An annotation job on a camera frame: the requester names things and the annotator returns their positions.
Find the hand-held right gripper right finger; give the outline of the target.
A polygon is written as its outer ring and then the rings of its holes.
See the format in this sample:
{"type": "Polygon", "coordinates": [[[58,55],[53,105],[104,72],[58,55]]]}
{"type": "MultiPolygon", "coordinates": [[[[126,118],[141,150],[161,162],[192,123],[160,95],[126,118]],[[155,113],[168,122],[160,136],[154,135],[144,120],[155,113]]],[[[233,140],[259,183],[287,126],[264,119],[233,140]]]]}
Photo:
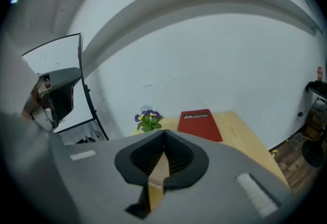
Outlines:
{"type": "Polygon", "coordinates": [[[164,147],[183,170],[165,179],[150,223],[273,223],[292,199],[284,182],[236,148],[170,130],[164,147]]]}

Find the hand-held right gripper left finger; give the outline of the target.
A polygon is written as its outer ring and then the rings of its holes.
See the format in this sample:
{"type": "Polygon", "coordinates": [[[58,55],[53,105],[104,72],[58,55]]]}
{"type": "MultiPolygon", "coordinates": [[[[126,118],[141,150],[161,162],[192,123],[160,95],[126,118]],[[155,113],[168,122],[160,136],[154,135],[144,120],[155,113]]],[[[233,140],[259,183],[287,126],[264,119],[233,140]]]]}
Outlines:
{"type": "Polygon", "coordinates": [[[50,144],[77,223],[169,223],[168,202],[149,211],[148,177],[163,152],[163,131],[89,144],[50,144]]]}

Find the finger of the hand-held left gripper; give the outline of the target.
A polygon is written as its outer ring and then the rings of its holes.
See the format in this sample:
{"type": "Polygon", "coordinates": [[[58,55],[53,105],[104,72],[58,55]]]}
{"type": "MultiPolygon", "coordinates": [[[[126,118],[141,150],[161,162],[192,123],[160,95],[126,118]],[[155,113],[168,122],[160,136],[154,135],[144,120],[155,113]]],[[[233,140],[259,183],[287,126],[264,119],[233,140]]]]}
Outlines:
{"type": "Polygon", "coordinates": [[[81,79],[77,67],[53,70],[38,75],[40,104],[52,121],[62,121],[74,108],[74,86],[81,79]]]}

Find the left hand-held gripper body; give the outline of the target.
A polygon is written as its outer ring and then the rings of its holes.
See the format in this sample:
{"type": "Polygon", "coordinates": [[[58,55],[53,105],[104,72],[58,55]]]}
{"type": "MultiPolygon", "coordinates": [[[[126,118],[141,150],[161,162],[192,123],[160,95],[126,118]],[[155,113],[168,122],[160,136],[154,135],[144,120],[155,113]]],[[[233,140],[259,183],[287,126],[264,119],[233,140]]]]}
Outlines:
{"type": "Polygon", "coordinates": [[[50,98],[51,90],[50,79],[39,77],[22,110],[24,118],[35,121],[46,131],[53,131],[59,125],[55,107],[50,98]]]}

